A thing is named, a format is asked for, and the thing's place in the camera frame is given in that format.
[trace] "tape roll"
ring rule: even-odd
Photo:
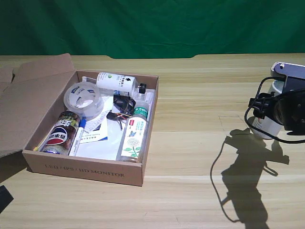
[[[91,120],[103,110],[103,99],[99,88],[89,82],[76,83],[65,93],[63,101],[66,107],[81,118]]]

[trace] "black bottle cap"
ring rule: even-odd
[[[145,92],[146,92],[146,84],[141,83],[139,86],[139,93],[145,94]]]

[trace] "white bottle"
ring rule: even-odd
[[[116,160],[141,162],[147,133],[149,105],[144,100],[136,102],[133,116],[126,120]]]
[[[99,88],[114,90],[114,94],[130,97],[133,97],[139,88],[135,77],[114,73],[99,73],[96,85]]]
[[[282,93],[282,89],[283,89],[283,86],[284,86],[284,82],[282,81],[278,81],[278,80],[275,80],[272,82],[272,85],[268,91],[268,93],[272,93],[274,92],[274,96],[277,96],[279,94]],[[275,121],[271,120],[270,118],[268,118],[267,116],[265,116],[264,119],[261,119],[261,118],[255,118],[253,123],[252,123],[253,126],[267,132],[267,133],[270,133],[272,134],[273,136],[277,136],[278,133],[280,132],[280,130],[282,129],[282,125],[279,125],[278,123],[276,123]],[[254,129],[251,129],[252,132],[263,138],[263,139],[272,139],[271,137],[257,131],[257,130],[254,130]]]

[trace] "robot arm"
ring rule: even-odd
[[[267,116],[283,125],[289,135],[305,135],[305,66],[276,62],[271,76],[284,82],[282,94],[260,93],[250,99],[249,109],[254,109],[255,117]]]

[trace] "blue marker cap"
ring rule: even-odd
[[[87,122],[86,119],[83,118],[80,122],[80,127],[85,128],[86,122]]]

